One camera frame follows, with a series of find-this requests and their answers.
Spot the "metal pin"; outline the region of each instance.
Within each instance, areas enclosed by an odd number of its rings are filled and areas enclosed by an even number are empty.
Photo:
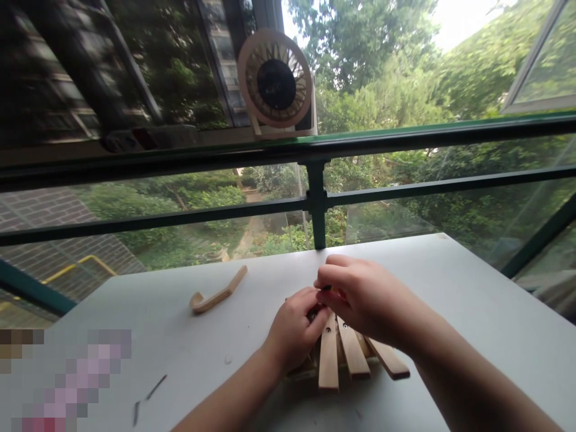
[[[152,394],[156,391],[156,389],[160,386],[160,384],[162,384],[162,383],[164,382],[164,380],[166,379],[167,376],[168,376],[168,375],[164,375],[164,376],[160,379],[160,381],[158,381],[158,384],[156,384],[156,385],[154,386],[154,388],[152,389],[152,391],[151,391],[150,393],[148,393],[148,396],[146,396],[146,399],[145,399],[145,400],[149,400],[149,399],[152,397]]]
[[[138,410],[140,408],[140,401],[134,404],[134,419],[132,420],[132,427],[136,427],[138,423]]]

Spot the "white table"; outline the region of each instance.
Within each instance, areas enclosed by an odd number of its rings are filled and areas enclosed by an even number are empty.
[[[444,234],[342,246],[243,261],[126,275],[110,279],[46,332],[34,357],[0,376],[0,430],[34,389],[54,386],[86,343],[89,329],[131,329],[132,356],[99,390],[79,431],[169,431],[223,383],[265,339],[285,297],[310,285],[326,256],[373,259],[390,269],[471,344],[509,376],[565,430],[576,430],[576,328]],[[248,274],[236,292],[201,316],[188,302],[225,286],[238,268]],[[225,358],[232,360],[226,364]],[[446,431],[413,362],[412,377],[393,382],[379,365],[369,381],[341,375],[340,393],[319,394],[317,382],[284,383],[267,402],[255,430]]]

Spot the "sky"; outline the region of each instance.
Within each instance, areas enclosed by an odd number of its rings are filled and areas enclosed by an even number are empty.
[[[516,0],[503,0],[501,3],[512,5]],[[434,22],[440,25],[440,32],[434,39],[436,44],[446,52],[472,36],[500,15],[501,11],[488,13],[495,4],[496,0],[438,0],[433,16]],[[282,1],[282,15],[286,35],[290,38],[297,36],[298,44],[301,47],[305,45],[305,41],[298,36],[297,27],[292,23],[287,0]]]

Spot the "brick wall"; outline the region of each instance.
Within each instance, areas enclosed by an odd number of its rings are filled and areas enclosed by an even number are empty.
[[[68,188],[0,194],[0,231],[81,223],[97,217]],[[37,280],[96,255],[117,274],[145,272],[146,268],[114,235],[59,240],[0,248],[0,257]],[[74,301],[85,299],[110,275],[93,260],[49,284]]]

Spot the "craft stick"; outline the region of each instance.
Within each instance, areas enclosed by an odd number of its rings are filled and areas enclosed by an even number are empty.
[[[318,388],[338,391],[338,354],[336,351],[336,315],[334,312],[322,332],[320,341],[320,366],[318,368]]]
[[[366,342],[374,350],[374,353],[390,375],[393,380],[399,380],[402,378],[410,377],[410,370],[408,366],[394,353],[394,349],[391,346],[385,345],[383,343],[377,342],[369,337],[366,337]]]
[[[370,357],[374,356],[374,353],[372,352],[372,350],[370,349],[370,347],[368,346],[368,344],[364,340],[364,336],[362,334],[358,333],[357,331],[355,331],[354,333],[356,333],[356,339],[358,339],[358,343],[360,344],[360,348],[362,349],[362,353],[364,354],[364,358],[370,358]]]
[[[238,273],[236,273],[236,275],[232,278],[232,281],[230,281],[228,286],[209,299],[205,299],[202,294],[200,294],[200,292],[195,293],[190,299],[190,308],[194,311],[194,313],[197,314],[204,313],[212,309],[222,300],[232,295],[232,293],[236,290],[246,275],[247,271],[248,268],[246,266],[240,267],[240,270],[238,270]]]
[[[346,363],[348,363],[350,379],[369,379],[370,368],[368,367],[368,362],[364,357],[362,348],[356,337],[356,332],[352,327],[348,327],[348,325],[342,321],[342,318],[337,317],[337,320],[344,356],[346,357]]]

